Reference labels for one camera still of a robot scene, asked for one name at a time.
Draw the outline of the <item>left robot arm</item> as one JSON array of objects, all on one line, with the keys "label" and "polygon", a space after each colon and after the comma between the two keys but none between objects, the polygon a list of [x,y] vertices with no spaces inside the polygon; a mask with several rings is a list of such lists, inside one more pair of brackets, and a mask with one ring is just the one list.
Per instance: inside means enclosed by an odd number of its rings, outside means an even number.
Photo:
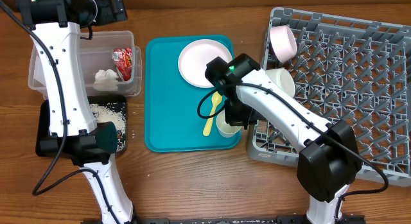
[{"label": "left robot arm", "polygon": [[38,154],[71,159],[92,188],[102,223],[137,223],[116,167],[116,127],[96,121],[80,62],[82,28],[127,20],[123,0],[15,0],[15,6],[15,21],[33,40],[46,81],[49,126]]}]

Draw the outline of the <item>clear plastic bin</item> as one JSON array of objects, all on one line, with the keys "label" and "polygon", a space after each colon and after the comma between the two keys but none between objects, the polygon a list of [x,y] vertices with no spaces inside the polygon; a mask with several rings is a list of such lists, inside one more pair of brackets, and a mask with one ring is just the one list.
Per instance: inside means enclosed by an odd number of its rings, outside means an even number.
[{"label": "clear plastic bin", "polygon": [[[95,83],[95,75],[100,70],[116,70],[112,59],[114,49],[130,48],[132,50],[131,79],[123,81],[117,78],[110,84]],[[88,96],[120,94],[136,96],[141,91],[142,60],[141,50],[134,44],[131,31],[100,31],[94,32],[91,40],[80,41],[80,62],[83,79]]]}]

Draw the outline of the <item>pink bowl with rice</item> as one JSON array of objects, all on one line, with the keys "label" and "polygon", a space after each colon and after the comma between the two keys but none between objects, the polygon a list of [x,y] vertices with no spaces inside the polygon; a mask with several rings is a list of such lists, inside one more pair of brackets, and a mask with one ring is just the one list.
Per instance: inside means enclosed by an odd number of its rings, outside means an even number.
[{"label": "pink bowl with rice", "polygon": [[281,63],[286,62],[296,55],[296,39],[292,30],[287,25],[270,28],[269,39],[274,55]]}]

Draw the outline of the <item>red snack wrapper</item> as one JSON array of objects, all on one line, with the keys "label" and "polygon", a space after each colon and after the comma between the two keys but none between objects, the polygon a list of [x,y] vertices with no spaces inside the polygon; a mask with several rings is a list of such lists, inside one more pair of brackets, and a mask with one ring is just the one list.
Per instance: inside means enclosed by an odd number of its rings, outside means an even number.
[{"label": "red snack wrapper", "polygon": [[114,49],[112,52],[112,59],[116,65],[119,77],[123,81],[131,79],[132,49],[129,47],[126,47],[125,49]]}]

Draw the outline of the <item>grey dishwasher rack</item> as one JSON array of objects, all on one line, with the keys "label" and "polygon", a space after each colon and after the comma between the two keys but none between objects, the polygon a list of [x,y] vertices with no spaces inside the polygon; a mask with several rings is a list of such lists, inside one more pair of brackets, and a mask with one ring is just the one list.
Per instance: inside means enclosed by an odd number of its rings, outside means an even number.
[{"label": "grey dishwasher rack", "polygon": [[391,185],[410,186],[410,27],[277,7],[270,28],[287,25],[297,54],[284,63],[295,99],[355,132],[361,156]]}]

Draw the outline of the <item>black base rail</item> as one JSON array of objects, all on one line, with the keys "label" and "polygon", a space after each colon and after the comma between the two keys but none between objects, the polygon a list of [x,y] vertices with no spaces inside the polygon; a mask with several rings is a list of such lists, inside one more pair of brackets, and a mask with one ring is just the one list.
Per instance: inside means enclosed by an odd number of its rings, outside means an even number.
[{"label": "black base rail", "polygon": [[[102,223],[100,220],[85,220],[81,221],[81,224],[97,224]],[[216,219],[216,220],[169,220],[168,218],[156,218],[139,220],[133,223],[143,224],[303,224],[308,223],[305,215],[286,215],[277,216],[276,218],[263,218],[263,219]],[[343,218],[338,223],[342,224],[366,224],[365,216],[359,215],[343,215]]]}]

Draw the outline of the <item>white napkin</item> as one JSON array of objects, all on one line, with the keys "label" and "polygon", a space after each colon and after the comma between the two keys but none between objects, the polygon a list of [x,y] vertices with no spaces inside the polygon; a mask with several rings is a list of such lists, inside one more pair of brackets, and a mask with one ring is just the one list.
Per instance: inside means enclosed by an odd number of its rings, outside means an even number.
[{"label": "white napkin", "polygon": [[100,69],[95,75],[95,81],[93,88],[102,91],[110,92],[118,90],[118,75],[112,69],[103,70]]}]

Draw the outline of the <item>teal serving tray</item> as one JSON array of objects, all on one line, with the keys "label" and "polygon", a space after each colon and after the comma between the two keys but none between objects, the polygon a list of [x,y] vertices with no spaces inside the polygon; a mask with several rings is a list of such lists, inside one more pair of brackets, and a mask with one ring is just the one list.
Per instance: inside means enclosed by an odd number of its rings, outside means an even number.
[{"label": "teal serving tray", "polygon": [[181,51],[203,36],[161,37],[146,47],[144,141],[154,152],[224,150],[235,147],[241,133],[223,137],[215,125],[208,136],[202,116],[209,115],[211,99],[201,99],[208,88],[195,87],[181,76]]}]

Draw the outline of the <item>white bowl with food scraps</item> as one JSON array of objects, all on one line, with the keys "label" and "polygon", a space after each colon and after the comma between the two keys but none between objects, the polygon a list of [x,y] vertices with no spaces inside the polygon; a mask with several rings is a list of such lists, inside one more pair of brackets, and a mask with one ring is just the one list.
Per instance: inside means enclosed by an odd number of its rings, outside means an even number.
[{"label": "white bowl with food scraps", "polygon": [[288,70],[284,68],[267,69],[266,75],[287,95],[295,96],[295,83]]}]

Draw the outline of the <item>spilled rice pile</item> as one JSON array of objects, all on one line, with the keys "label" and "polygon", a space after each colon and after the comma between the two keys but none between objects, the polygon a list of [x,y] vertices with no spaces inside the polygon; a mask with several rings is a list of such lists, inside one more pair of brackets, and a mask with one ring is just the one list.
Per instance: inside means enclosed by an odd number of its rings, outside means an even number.
[{"label": "spilled rice pile", "polygon": [[122,152],[126,148],[127,137],[126,103],[91,103],[90,106],[92,113],[94,114],[98,123],[114,123],[118,138],[117,152]]}]

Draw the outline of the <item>white cup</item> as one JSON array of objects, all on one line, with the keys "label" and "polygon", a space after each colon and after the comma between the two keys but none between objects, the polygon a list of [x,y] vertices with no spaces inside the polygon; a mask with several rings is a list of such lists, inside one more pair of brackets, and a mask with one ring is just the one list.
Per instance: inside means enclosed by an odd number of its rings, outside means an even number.
[{"label": "white cup", "polygon": [[231,126],[230,124],[226,123],[224,110],[217,115],[216,127],[220,135],[225,138],[233,137],[241,130],[240,126]]}]

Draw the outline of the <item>black tray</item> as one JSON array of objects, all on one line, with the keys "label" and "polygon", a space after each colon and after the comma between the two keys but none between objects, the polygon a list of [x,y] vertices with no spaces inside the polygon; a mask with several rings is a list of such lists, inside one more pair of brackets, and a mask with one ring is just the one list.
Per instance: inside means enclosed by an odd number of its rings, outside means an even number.
[{"label": "black tray", "polygon": [[[113,102],[125,102],[127,106],[127,99],[121,95],[108,95],[108,96],[89,96],[88,97],[89,103],[113,103]],[[40,142],[43,139],[51,137],[49,132],[49,123],[50,123],[50,114],[49,114],[49,102],[46,100],[40,107],[40,116],[39,116],[39,125],[37,131],[37,142],[35,147],[35,152],[39,157],[54,157],[57,153],[59,144],[53,147],[50,150],[43,148],[40,146]],[[126,137],[126,148],[122,152],[123,153],[127,149],[127,137]]]}]

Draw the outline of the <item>large white plate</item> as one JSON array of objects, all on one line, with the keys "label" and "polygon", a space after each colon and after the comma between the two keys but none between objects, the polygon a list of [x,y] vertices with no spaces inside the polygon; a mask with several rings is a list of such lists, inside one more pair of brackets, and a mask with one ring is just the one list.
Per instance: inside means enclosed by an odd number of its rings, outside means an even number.
[{"label": "large white plate", "polygon": [[179,55],[179,73],[192,86],[211,88],[213,85],[205,77],[206,65],[216,57],[220,57],[226,62],[232,60],[231,52],[216,40],[193,41]]}]

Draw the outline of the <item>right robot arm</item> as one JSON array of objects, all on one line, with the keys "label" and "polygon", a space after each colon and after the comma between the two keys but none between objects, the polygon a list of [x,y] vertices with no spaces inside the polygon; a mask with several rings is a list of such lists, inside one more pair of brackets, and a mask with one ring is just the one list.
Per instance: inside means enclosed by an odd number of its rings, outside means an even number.
[{"label": "right robot arm", "polygon": [[206,65],[205,77],[226,97],[225,122],[253,125],[266,119],[299,154],[297,178],[310,195],[304,223],[345,223],[340,196],[347,192],[362,163],[353,128],[333,124],[287,95],[245,53],[230,62],[220,57]]}]

